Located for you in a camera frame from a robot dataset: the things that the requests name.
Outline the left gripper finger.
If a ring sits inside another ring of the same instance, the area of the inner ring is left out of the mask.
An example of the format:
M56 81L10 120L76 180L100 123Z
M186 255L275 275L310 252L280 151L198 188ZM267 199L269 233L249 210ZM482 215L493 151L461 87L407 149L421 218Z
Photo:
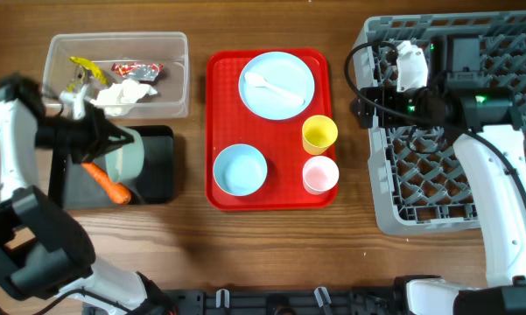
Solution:
M98 141L100 144L131 144L135 138L125 129L113 124L104 115L98 117Z
M130 143L115 143L93 148L90 152L85 154L85 162L91 163L100 157L118 159L123 155L123 151L129 146Z

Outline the green bowl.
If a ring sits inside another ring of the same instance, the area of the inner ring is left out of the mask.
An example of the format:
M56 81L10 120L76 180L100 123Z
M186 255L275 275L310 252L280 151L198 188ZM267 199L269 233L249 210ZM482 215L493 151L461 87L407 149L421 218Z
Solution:
M144 167L144 143L141 136L134 129L122 129L128 131L135 140L118 159L105 158L106 173L115 183L128 183L137 179Z

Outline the white tissue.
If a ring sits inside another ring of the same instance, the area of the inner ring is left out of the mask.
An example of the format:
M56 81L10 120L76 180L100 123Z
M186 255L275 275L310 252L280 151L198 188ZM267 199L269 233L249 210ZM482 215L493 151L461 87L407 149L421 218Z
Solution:
M158 91L152 85L127 79L99 91L91 103L103 109L107 116L118 117L128 114L145 96L157 94Z

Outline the orange carrot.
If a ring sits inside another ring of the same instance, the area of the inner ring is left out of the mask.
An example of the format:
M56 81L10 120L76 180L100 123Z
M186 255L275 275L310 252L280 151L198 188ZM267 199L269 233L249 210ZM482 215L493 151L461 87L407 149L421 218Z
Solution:
M112 202L117 205L130 203L131 192L126 186L113 182L108 174L94 163L82 163L81 166L104 190Z

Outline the red snack wrapper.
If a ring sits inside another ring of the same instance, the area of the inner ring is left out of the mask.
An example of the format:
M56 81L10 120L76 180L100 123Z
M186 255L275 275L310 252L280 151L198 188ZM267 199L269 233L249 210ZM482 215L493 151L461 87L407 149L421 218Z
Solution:
M163 65L156 63L143 64L137 62L126 64L114 63L111 70L124 79L153 82L162 72Z

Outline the yellow foil wrapper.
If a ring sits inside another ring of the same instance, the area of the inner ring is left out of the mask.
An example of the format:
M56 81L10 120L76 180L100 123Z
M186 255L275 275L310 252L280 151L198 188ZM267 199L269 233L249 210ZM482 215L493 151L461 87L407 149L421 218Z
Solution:
M70 57L69 59L76 65L75 75L67 86L69 92L81 89L92 78L95 78L102 85L107 86L109 84L103 71L94 62L82 57Z

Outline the light blue bowl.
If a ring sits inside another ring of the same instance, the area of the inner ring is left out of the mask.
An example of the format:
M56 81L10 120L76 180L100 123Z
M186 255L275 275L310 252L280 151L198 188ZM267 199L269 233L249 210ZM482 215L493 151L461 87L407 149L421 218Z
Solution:
M257 192L268 175L266 158L252 145L237 143L222 150L213 163L213 178L226 194L244 197Z

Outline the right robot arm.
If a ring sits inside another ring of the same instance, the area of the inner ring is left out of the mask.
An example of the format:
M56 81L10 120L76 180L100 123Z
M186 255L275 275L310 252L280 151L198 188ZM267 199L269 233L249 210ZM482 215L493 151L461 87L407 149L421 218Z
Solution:
M480 82L480 39L434 38L428 51L392 46L394 87L355 90L351 109L364 129L440 127L466 175L480 221L487 287L439 277L398 280L409 314L526 314L526 157L519 108L504 87Z

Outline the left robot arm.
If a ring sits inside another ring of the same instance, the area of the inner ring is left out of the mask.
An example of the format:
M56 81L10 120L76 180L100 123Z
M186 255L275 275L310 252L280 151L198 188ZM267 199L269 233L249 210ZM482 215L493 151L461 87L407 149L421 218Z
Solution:
M78 164L134 142L102 110L82 108L80 120L49 116L36 81L17 73L0 81L0 287L18 301L48 301L43 313L67 298L109 314L169 311L171 300L146 276L97 258L60 196L31 178L38 147Z

